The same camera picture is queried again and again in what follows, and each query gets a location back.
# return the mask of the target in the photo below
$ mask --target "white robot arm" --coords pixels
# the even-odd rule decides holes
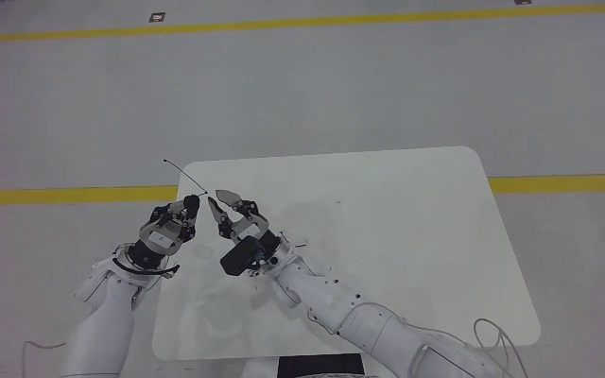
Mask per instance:
[[[220,261],[228,275],[248,271],[272,280],[277,299],[289,308],[302,303],[311,321],[371,355],[397,377],[492,378],[500,370],[488,359],[442,334],[407,324],[361,291],[321,274],[294,253],[288,240],[268,229],[255,202],[217,190],[216,197],[242,214],[232,222],[216,201],[209,199],[219,234],[235,247]]]
[[[196,233],[199,197],[154,209],[134,244],[119,246],[112,257],[96,263],[76,293],[93,312],[66,342],[61,377],[118,377],[128,354],[133,311],[161,277],[171,278],[179,266],[165,269],[168,256]]]
[[[346,339],[386,366],[397,377],[492,378],[500,370],[484,356],[437,332],[406,323],[388,308],[367,298],[321,266],[305,261],[282,236],[276,236],[255,202],[217,190],[216,197],[243,215],[232,222],[208,197],[219,235],[232,240],[220,263],[228,275],[266,275],[279,302],[301,304],[311,321]],[[195,236],[199,197],[155,208],[135,244],[119,246],[113,256],[93,266],[77,292],[93,312],[67,340],[61,377],[118,377],[128,354],[133,310],[160,277],[170,278],[179,266],[166,269],[168,256]]]

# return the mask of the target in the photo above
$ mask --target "robot forearm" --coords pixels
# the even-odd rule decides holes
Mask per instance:
[[[118,377],[124,367],[134,326],[132,298],[140,286],[112,273],[101,285],[100,305],[67,340],[61,377]]]
[[[397,377],[496,377],[486,359],[461,344],[405,324],[339,280],[315,276],[296,257],[279,270],[273,289],[288,307],[299,302],[310,319],[356,345]]]

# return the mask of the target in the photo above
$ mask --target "white cable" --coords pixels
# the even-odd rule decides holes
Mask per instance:
[[[485,348],[485,346],[483,345],[483,343],[481,342],[481,338],[479,337],[479,335],[477,334],[476,331],[476,325],[482,321],[485,321],[486,323],[490,323],[496,330],[498,330],[498,334],[500,335],[500,337],[504,337],[507,339],[507,341],[510,344],[510,347],[512,348],[512,351],[514,352],[515,356],[517,357],[517,360],[519,361],[519,365],[521,366],[521,370],[523,371],[523,375],[528,378],[527,375],[527,370],[526,370],[526,366],[523,364],[523,360],[521,359],[521,355],[519,355],[519,352],[517,351],[517,348],[515,347],[514,343],[512,342],[512,340],[510,340],[509,335],[507,335],[506,332],[504,332],[504,330],[497,325],[496,323],[494,323],[493,321],[487,319],[487,318],[479,318],[477,320],[475,320],[475,323],[473,324],[473,332],[475,333],[475,338],[476,341],[479,343],[479,345],[481,346],[481,350],[486,353],[488,355],[488,357],[490,357],[490,359],[492,360],[492,362],[495,363],[495,365],[497,365],[497,367],[499,367],[502,372],[506,373],[510,378],[512,378],[512,374],[510,374],[510,372],[508,371],[508,366],[509,366],[509,354],[508,352],[506,352],[506,344],[504,344],[504,339],[502,339],[502,344],[504,345],[504,351],[505,354],[507,355],[507,365],[506,367],[503,367],[502,365],[500,365],[500,363],[498,361],[495,360],[495,358],[493,358],[492,354],[490,352],[488,352],[488,350]]]
[[[26,346],[27,344],[33,345],[36,348],[40,348],[40,349],[55,349],[58,347],[62,347],[63,345],[65,345],[65,343],[61,343],[61,344],[57,344],[57,345],[40,345],[40,344],[36,344],[33,341],[26,341],[25,343],[23,343],[23,346],[21,347],[21,378],[26,378]]]

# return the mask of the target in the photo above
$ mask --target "robotic hand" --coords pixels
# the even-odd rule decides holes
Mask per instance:
[[[265,274],[279,302],[306,308],[307,317],[328,333],[339,335],[386,366],[397,377],[483,377],[500,371],[483,355],[437,330],[407,323],[360,291],[325,277],[321,266],[294,253],[288,240],[268,228],[254,201],[217,190],[216,197],[243,217],[233,222],[215,200],[208,198],[220,236],[235,247],[220,263],[225,273]]]
[[[134,326],[133,310],[150,287],[179,269],[165,267],[169,256],[195,237],[198,209],[198,196],[156,207],[136,243],[118,246],[112,257],[93,265],[76,293],[93,312],[67,340],[61,377],[120,375]]]

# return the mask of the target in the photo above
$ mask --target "wire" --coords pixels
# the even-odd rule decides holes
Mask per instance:
[[[187,174],[185,173],[185,171],[183,171],[182,169],[180,169],[180,168],[179,168],[179,166],[178,166],[178,165],[176,165],[176,164],[174,164],[174,163],[170,162],[168,159],[164,159],[164,161],[165,161],[166,163],[171,164],[171,165],[172,165],[172,166],[174,166],[175,168],[179,169],[179,170],[181,171],[181,173],[183,173],[183,175],[185,175],[186,177],[188,177],[188,178],[189,178],[189,180],[193,181],[193,182],[194,182],[194,183],[195,183],[197,186],[199,186],[199,189],[201,189],[201,190],[203,190],[203,191],[204,191],[204,193],[202,193],[202,194],[198,195],[198,197],[199,197],[199,196],[203,196],[203,195],[207,195],[207,194],[208,194],[208,191],[207,191],[206,189],[202,188],[202,187],[201,187],[201,185],[199,185],[197,181],[193,180],[193,178],[192,178],[191,176],[187,175]]]
[[[168,261],[170,260],[170,256],[168,256],[166,258],[166,264],[164,264],[164,266],[168,265]],[[155,280],[155,283],[153,283],[153,285],[147,289],[146,293],[148,293],[149,291],[151,291],[151,289],[153,288],[153,286],[155,286],[156,284],[158,284],[158,282],[162,279],[162,276],[158,276],[158,278]]]
[[[344,322],[346,321],[347,317],[348,317],[348,316],[349,316],[349,315],[350,315],[350,314],[353,312],[353,310],[355,310],[356,308],[359,308],[359,307],[361,307],[361,306],[368,305],[368,304],[372,304],[372,305],[378,306],[378,307],[380,307],[380,308],[382,308],[382,309],[386,310],[386,311],[387,311],[387,312],[389,312],[389,313],[390,313],[392,316],[394,316],[395,318],[397,318],[397,320],[398,320],[400,323],[402,323],[402,324],[404,324],[404,325],[406,325],[406,326],[409,326],[409,327],[411,327],[411,328],[416,328],[416,329],[418,329],[418,330],[423,330],[423,331],[428,331],[428,332],[434,332],[434,333],[437,333],[437,334],[448,335],[448,336],[450,336],[450,337],[454,338],[455,340],[457,340],[458,342],[460,342],[462,345],[464,345],[464,346],[466,346],[466,345],[467,345],[467,343],[466,343],[464,340],[462,340],[461,338],[457,337],[456,335],[450,334],[449,332],[445,332],[445,331],[443,331],[443,330],[437,330],[437,329],[434,329],[434,328],[420,327],[420,326],[417,326],[417,325],[411,324],[411,323],[407,322],[407,320],[406,320],[405,318],[402,318],[402,317],[398,316],[398,315],[397,315],[397,314],[396,314],[394,311],[392,311],[391,309],[389,309],[389,308],[388,308],[387,306],[385,306],[384,304],[377,303],[377,302],[375,302],[375,301],[365,301],[365,302],[362,302],[362,303],[359,303],[359,304],[357,304],[357,305],[353,306],[353,307],[351,308],[351,310],[350,310],[350,311],[347,313],[347,315],[346,315],[346,316],[345,316],[345,317],[342,319],[342,321],[341,321],[341,322],[338,324],[338,326],[336,327],[336,330],[337,330],[337,331],[336,331],[336,333],[338,333],[338,330],[340,330],[340,328],[342,328],[342,326],[343,326]],[[326,327],[325,327],[323,324],[321,324],[319,321],[317,321],[317,319],[316,319],[316,318],[311,318],[308,312],[307,312],[306,316],[307,316],[307,318],[308,318],[310,321],[312,321],[312,322],[314,322],[314,323],[318,324],[319,326],[321,326],[321,328],[323,328],[323,329],[324,329],[324,330],[325,330],[325,331],[326,331],[328,334],[330,334],[330,335],[334,335],[334,334],[335,334],[335,333],[333,333],[332,331],[330,331],[328,328],[326,328]],[[481,338],[480,338],[480,337],[479,337],[479,335],[477,334],[477,331],[476,331],[476,325],[477,325],[478,323],[482,322],[482,321],[485,321],[485,322],[490,323],[490,324],[491,324],[493,327],[495,327],[495,329],[496,329],[496,330],[498,330],[498,336],[497,336],[497,338],[496,338],[496,342],[495,342],[495,344],[494,344],[492,347],[485,347],[485,346],[483,345],[483,342],[481,341]],[[510,362],[510,358],[509,358],[509,352],[508,352],[508,350],[507,350],[507,345],[506,345],[506,343],[505,343],[505,338],[506,338],[506,340],[509,342],[510,346],[512,347],[512,350],[514,351],[515,356],[517,357],[517,361],[519,361],[519,365],[521,366],[521,369],[523,370],[523,374],[524,374],[524,376],[525,376],[526,378],[528,378],[527,371],[526,371],[526,367],[525,367],[525,365],[524,365],[524,363],[523,363],[523,360],[521,359],[521,355],[519,355],[519,352],[517,351],[517,349],[516,349],[516,347],[515,347],[514,343],[513,343],[513,342],[512,342],[512,340],[510,339],[509,335],[507,335],[507,333],[506,333],[506,332],[505,332],[505,331],[504,331],[504,330],[503,330],[503,329],[502,329],[502,328],[501,328],[499,325],[497,325],[496,323],[494,323],[493,321],[491,321],[491,320],[489,320],[489,319],[487,319],[487,318],[478,318],[477,320],[475,320],[475,323],[473,324],[473,332],[475,333],[475,338],[476,338],[476,341],[479,343],[479,346],[480,346],[481,350],[482,350],[484,353],[486,353],[486,354],[487,354],[487,356],[488,356],[488,357],[489,357],[489,358],[490,358],[490,359],[491,359],[491,360],[492,360],[492,361],[495,363],[495,365],[496,365],[497,367],[499,367],[499,368],[500,368],[500,370],[502,371],[502,377],[504,377],[504,375],[506,374],[506,375],[508,375],[510,378],[512,378],[512,374],[510,374],[510,372],[509,372],[509,362]],[[507,362],[506,362],[506,365],[505,365],[505,366],[502,366],[502,365],[501,365],[499,362],[497,362],[497,361],[495,360],[495,358],[493,358],[493,356],[492,356],[492,354],[491,354],[491,351],[493,351],[495,348],[497,348],[497,347],[500,345],[500,343],[502,343],[502,347],[504,348],[504,353],[505,353],[506,358],[507,358]]]
[[[498,330],[498,334],[499,337],[504,337],[507,339],[507,341],[510,344],[510,347],[512,348],[512,351],[514,352],[515,356],[517,357],[517,360],[519,361],[519,365],[521,366],[521,370],[523,371],[523,374],[525,375],[526,378],[528,378],[527,375],[527,370],[526,370],[526,366],[523,363],[523,360],[521,359],[521,355],[519,355],[519,352],[517,351],[517,348],[515,347],[514,343],[512,342],[512,340],[510,339],[509,335],[507,335],[507,333],[496,323],[494,323],[493,321],[487,319],[487,318],[479,318],[477,320],[475,320],[475,323],[473,324],[473,332],[475,333],[475,338],[476,341],[479,343],[479,345],[481,346],[481,350],[486,353],[488,355],[488,357],[490,357],[490,359],[495,363],[495,365],[497,367],[499,367],[503,373],[506,373],[510,378],[512,378],[512,374],[510,374],[509,370],[508,370],[508,366],[509,366],[509,354],[508,352],[506,352],[506,345],[504,344],[504,339],[502,339],[502,344],[504,345],[504,351],[505,354],[507,356],[507,365],[506,367],[503,367],[502,365],[500,365],[500,363],[498,361],[495,360],[495,358],[493,358],[492,354],[485,348],[485,346],[483,345],[483,343],[481,342],[481,338],[479,337],[479,335],[477,334],[476,331],[476,325],[479,324],[480,322],[486,322],[486,323],[490,323],[496,330]]]
[[[63,345],[65,345],[65,343],[61,343],[61,344],[57,344],[57,345],[40,345],[40,344],[36,344],[33,341],[26,341],[25,343],[23,343],[23,346],[21,347],[21,378],[26,378],[26,346],[27,344],[32,345],[36,348],[40,348],[40,349],[55,349],[55,348],[59,348],[62,347]]]

